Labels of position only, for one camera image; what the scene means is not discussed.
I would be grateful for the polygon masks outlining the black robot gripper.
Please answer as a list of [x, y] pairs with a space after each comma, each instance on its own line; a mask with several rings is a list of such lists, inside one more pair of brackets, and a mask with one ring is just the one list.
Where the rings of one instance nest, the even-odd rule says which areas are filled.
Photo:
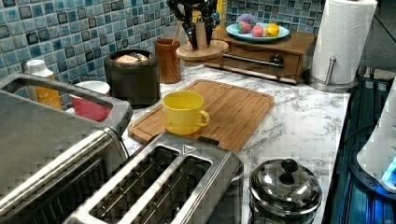
[[[179, 9], [179, 5], [184, 7], [186, 12], [199, 10], [204, 16], [205, 23], [205, 35], [206, 44], [211, 43], [213, 30], [220, 25], [220, 15], [217, 10], [218, 0], [166, 0], [166, 4], [169, 6], [171, 11], [176, 15], [182, 15], [182, 11]], [[187, 35], [191, 46], [194, 50], [198, 49], [195, 23], [191, 19], [191, 14], [186, 13], [184, 15], [182, 27]]]

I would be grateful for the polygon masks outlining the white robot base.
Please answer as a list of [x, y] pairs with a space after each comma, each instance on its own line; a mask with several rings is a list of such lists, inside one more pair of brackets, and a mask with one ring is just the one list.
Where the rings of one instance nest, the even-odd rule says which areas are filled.
[[396, 89], [392, 81], [389, 95], [369, 140], [357, 154], [362, 170], [388, 192], [396, 191]]

